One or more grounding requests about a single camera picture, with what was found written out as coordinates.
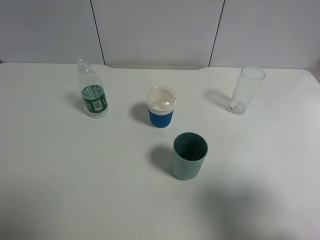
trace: white table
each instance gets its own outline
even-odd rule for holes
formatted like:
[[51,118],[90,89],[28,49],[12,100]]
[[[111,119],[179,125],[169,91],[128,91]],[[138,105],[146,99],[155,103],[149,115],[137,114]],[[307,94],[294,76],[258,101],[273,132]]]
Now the white table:
[[[24,240],[318,240],[320,85],[266,69],[244,115],[226,110],[240,68],[95,65],[109,103],[84,112],[72,64],[0,64],[0,232]],[[168,86],[168,129],[146,92]],[[199,175],[175,179],[172,144],[202,135]]]

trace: green cup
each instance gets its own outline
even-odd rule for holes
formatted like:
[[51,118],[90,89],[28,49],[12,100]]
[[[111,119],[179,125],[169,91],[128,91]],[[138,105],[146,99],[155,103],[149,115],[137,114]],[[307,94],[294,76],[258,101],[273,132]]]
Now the green cup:
[[177,136],[173,142],[172,167],[174,175],[181,180],[198,175],[208,152],[206,140],[193,132]]

